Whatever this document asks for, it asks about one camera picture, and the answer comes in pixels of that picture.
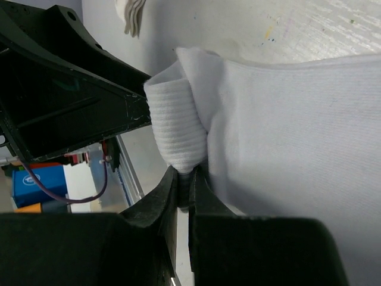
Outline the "long white sock striped cuff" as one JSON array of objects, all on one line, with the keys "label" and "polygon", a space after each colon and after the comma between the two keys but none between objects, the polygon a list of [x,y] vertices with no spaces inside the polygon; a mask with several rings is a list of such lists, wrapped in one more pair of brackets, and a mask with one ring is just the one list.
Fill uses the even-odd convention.
[{"label": "long white sock striped cuff", "polygon": [[207,161],[222,201],[323,222],[349,283],[380,284],[380,55],[244,65],[179,48],[144,91],[182,194]]}]

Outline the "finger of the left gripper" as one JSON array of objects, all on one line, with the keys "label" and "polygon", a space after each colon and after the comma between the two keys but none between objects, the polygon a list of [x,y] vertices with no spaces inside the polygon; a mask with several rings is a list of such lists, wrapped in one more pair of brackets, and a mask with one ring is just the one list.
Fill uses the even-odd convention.
[{"label": "finger of the left gripper", "polygon": [[61,59],[144,96],[149,75],[104,50],[70,8],[48,9],[1,1],[1,10],[21,32]]}]

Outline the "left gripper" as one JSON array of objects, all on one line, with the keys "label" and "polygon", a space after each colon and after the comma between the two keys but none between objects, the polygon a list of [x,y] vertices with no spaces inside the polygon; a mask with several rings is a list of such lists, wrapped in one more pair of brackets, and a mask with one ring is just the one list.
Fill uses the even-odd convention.
[{"label": "left gripper", "polygon": [[[42,161],[29,163],[31,169],[90,163],[101,151],[115,172],[120,147],[110,137],[150,122],[145,96],[58,58],[27,36],[1,34],[1,150]],[[6,161],[1,170],[24,167]]]}]

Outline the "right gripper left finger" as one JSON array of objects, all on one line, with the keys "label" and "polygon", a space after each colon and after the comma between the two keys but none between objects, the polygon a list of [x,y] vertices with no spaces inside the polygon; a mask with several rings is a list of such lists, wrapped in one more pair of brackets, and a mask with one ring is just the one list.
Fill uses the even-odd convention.
[{"label": "right gripper left finger", "polygon": [[177,172],[121,213],[1,214],[2,285],[171,285]]}]

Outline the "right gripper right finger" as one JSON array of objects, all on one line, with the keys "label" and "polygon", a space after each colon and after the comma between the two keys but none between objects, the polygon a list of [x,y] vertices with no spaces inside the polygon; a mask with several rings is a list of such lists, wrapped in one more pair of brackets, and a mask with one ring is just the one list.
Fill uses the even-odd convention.
[{"label": "right gripper right finger", "polygon": [[196,285],[347,285],[336,244],[315,219],[239,216],[195,169],[189,252]]}]

